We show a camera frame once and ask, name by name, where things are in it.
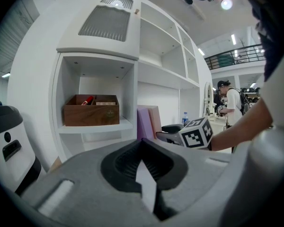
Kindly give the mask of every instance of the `railing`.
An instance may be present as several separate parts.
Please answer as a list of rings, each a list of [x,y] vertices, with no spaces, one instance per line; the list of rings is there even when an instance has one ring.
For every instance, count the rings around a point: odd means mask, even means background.
[[[205,58],[209,70],[264,60],[264,50],[261,44],[242,47]]]

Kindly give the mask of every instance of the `wooden box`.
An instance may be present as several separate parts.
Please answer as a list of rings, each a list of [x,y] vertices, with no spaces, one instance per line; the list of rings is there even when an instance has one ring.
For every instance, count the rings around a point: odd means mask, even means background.
[[[91,105],[81,104],[89,97]],[[96,105],[97,102],[115,102],[115,105]],[[75,95],[64,106],[65,126],[99,126],[120,123],[119,103],[115,95]]]

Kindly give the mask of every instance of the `purple folder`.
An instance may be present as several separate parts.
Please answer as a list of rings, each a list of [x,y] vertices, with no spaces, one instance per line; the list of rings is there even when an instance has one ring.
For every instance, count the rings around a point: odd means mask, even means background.
[[[147,108],[138,107],[137,121],[138,121],[137,139],[138,140],[141,140],[142,138],[153,139],[151,119]]]

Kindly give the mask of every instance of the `red object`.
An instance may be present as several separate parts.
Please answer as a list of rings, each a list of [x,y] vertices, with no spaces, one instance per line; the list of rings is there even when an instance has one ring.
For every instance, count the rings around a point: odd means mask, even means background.
[[[94,97],[93,96],[90,96],[88,99],[86,99],[86,101],[84,101],[84,103],[82,103],[81,105],[88,105],[91,103],[91,101],[93,101]]]

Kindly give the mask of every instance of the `backpack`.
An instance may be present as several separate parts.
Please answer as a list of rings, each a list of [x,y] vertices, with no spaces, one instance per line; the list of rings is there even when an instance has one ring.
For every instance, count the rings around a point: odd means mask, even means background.
[[[240,93],[240,100],[241,100],[241,113],[242,115],[246,114],[247,111],[250,109],[250,105],[249,105],[249,101],[248,101],[248,97],[246,96],[245,93],[243,93],[242,91],[231,87],[229,90],[231,89],[235,89],[238,93]]]

